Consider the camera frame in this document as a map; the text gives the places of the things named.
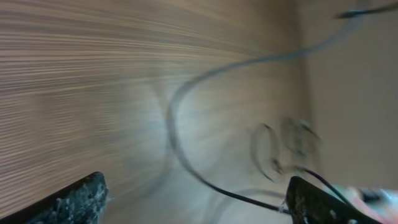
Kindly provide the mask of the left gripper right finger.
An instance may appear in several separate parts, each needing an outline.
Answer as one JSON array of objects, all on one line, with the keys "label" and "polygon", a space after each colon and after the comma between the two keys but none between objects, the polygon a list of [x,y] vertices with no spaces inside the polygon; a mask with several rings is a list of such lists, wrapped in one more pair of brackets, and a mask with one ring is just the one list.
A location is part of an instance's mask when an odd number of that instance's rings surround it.
[{"label": "left gripper right finger", "polygon": [[285,201],[293,224],[381,224],[297,176]]}]

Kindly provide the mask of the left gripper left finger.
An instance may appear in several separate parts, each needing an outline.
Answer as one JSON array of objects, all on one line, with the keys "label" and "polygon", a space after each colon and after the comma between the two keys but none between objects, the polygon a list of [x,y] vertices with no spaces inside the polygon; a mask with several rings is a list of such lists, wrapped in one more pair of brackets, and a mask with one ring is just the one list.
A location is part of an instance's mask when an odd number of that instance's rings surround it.
[{"label": "left gripper left finger", "polygon": [[94,172],[1,219],[1,224],[97,224],[106,210],[108,188]]}]

